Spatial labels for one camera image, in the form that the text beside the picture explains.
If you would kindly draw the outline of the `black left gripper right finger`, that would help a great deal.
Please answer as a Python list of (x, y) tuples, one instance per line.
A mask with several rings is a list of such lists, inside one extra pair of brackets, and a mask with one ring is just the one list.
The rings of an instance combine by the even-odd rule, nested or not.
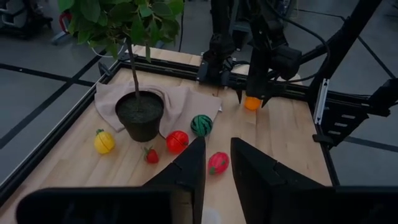
[(322, 184), (240, 138), (231, 139), (231, 167), (247, 224), (319, 224), (305, 191)]

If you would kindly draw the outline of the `dark office chair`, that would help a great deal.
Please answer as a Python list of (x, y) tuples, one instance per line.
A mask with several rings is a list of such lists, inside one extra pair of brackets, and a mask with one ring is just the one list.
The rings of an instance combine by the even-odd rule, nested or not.
[(0, 35), (30, 39), (53, 19), (46, 16), (40, 2), (48, 0), (0, 0)]

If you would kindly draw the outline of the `grey floor stand leg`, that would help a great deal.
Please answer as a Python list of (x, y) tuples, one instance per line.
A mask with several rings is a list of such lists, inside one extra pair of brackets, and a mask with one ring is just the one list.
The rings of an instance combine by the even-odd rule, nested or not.
[(68, 37), (70, 37), (70, 34), (68, 32), (61, 31), (60, 33), (53, 36), (50, 42), (52, 45), (58, 45), (59, 43), (66, 40)]

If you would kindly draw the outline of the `green striped toy watermelon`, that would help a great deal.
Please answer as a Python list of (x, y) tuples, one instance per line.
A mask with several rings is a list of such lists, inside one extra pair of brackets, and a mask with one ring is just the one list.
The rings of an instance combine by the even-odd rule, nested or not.
[(205, 114), (199, 114), (192, 119), (190, 127), (196, 136), (205, 137), (210, 134), (213, 127), (213, 122), (209, 116)]

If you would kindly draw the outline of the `green plant in black pot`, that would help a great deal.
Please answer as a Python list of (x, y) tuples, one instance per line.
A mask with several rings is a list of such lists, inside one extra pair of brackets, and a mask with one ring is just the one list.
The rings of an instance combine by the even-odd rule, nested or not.
[(133, 46), (150, 50), (159, 41), (174, 42), (180, 25), (177, 16), (184, 10), (184, 0), (57, 0), (60, 12), (69, 12), (68, 27), (78, 43), (103, 46), (113, 58), (118, 46), (127, 48), (133, 77), (133, 91), (124, 93), (114, 106), (117, 119), (130, 137), (138, 142), (154, 139), (164, 113), (164, 100), (139, 85)]

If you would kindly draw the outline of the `yellow toy fruit green top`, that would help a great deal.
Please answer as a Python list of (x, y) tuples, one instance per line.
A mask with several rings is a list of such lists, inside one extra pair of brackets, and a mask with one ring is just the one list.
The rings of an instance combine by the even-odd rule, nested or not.
[(94, 147), (100, 154), (107, 154), (115, 148), (116, 142), (113, 136), (103, 129), (96, 130)]

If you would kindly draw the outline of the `small red toy strawberry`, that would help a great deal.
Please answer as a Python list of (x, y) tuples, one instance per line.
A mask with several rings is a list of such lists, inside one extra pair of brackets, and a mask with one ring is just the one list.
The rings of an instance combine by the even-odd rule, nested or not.
[(155, 149), (152, 147), (144, 147), (145, 161), (149, 164), (156, 164), (159, 162), (159, 157)]

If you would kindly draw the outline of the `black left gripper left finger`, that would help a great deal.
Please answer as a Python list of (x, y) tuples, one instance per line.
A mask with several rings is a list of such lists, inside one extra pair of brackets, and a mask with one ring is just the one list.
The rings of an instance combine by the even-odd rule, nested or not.
[(205, 179), (206, 143), (198, 137), (144, 184), (152, 191), (145, 224), (201, 224)]

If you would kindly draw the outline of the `beige cloth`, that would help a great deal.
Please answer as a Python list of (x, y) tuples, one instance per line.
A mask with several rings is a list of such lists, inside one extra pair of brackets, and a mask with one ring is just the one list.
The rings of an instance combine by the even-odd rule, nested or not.
[[(176, 130), (191, 136), (190, 123), (196, 115), (204, 114), (213, 121), (221, 109), (221, 98), (193, 91), (188, 86), (141, 85), (139, 89), (153, 93), (163, 100), (165, 109), (159, 128), (163, 137)], [(124, 126), (116, 115), (116, 102), (133, 91), (133, 82), (96, 85), (97, 112), (117, 133)]]

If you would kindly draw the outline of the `orange toy orange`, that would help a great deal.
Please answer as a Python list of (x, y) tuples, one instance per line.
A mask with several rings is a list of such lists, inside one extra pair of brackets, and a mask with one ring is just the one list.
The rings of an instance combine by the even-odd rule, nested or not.
[(244, 101), (244, 107), (248, 110), (255, 111), (262, 104), (262, 101), (258, 98), (247, 96)]

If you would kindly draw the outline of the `pink-red toy fruit green spots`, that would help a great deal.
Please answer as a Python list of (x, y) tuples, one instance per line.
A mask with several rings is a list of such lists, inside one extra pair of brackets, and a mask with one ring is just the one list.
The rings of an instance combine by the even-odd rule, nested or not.
[(229, 166), (229, 156), (225, 152), (216, 152), (208, 160), (210, 175), (222, 174)]

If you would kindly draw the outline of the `silver metal bracket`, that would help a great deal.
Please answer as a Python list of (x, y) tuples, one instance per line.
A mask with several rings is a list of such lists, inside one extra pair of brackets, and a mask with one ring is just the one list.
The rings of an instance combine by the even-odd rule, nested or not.
[(324, 78), (318, 91), (318, 96), (315, 103), (315, 109), (313, 114), (314, 123), (318, 125), (321, 125), (322, 123), (323, 112), (328, 93), (329, 81), (330, 81), (329, 79)]

